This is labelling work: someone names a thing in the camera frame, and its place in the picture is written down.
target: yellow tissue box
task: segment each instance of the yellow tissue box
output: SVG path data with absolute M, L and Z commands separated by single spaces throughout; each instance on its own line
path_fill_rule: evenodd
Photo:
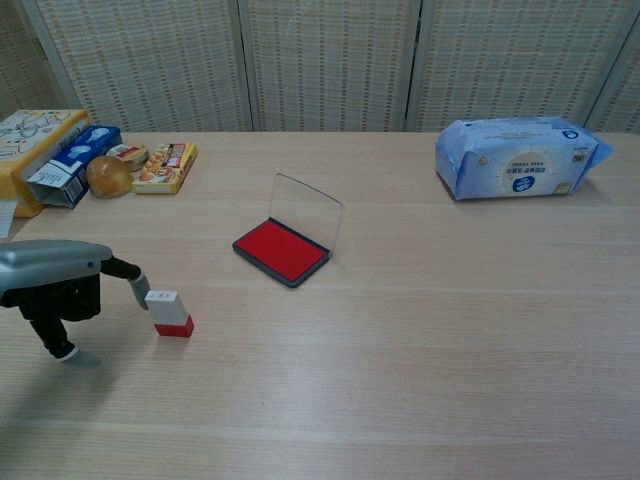
M 176 194 L 193 165 L 198 151 L 194 143 L 165 143 L 142 167 L 133 191 L 142 194 Z
M 44 206 L 27 178 L 89 125 L 84 110 L 18 110 L 0 122 L 0 199 L 16 200 L 16 217 L 35 217 Z

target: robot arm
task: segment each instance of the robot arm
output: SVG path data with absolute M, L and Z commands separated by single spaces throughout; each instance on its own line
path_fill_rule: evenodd
M 100 273 L 127 279 L 141 308 L 149 282 L 137 265 L 111 249 L 72 240 L 29 240 L 0 245 L 0 305 L 19 307 L 58 360 L 78 349 L 61 319 L 80 321 L 100 313 Z

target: wooden table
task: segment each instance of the wooden table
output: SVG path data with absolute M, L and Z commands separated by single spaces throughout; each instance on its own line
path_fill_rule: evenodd
M 16 240 L 105 243 L 179 290 L 158 337 L 126 282 L 55 363 L 0 322 L 0 478 L 640 478 L 640 137 L 568 197 L 451 201 L 434 134 L 191 140 L 175 197 L 88 195 Z M 288 290 L 234 254 L 273 176 L 345 202 L 334 258 Z

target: woven panel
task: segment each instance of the woven panel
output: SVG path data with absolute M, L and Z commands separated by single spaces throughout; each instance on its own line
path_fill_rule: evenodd
M 640 133 L 640 20 L 593 112 L 587 124 L 593 130 Z
M 0 120 L 20 108 L 64 108 L 13 2 L 0 0 L 0 12 Z
M 130 131 L 246 129 L 227 0 L 38 6 L 95 122 Z
M 417 130 L 460 118 L 584 121 L 634 1 L 436 0 L 432 25 L 423 28 Z
M 401 128 L 415 0 L 247 4 L 262 130 Z

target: snack box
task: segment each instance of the snack box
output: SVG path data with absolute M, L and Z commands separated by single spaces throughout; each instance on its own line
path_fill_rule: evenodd
M 165 143 L 149 155 L 149 160 L 133 182 L 141 194 L 176 194 L 198 155 L 194 143 Z
M 88 125 L 84 110 L 18 110 L 0 122 L 0 199 L 17 203 L 16 217 L 44 208 L 27 179 Z
M 87 193 L 87 165 L 122 143 L 118 127 L 92 125 L 29 179 L 41 203 L 73 208 Z
M 573 193 L 613 149 L 559 117 L 456 121 L 436 142 L 436 171 L 456 200 Z

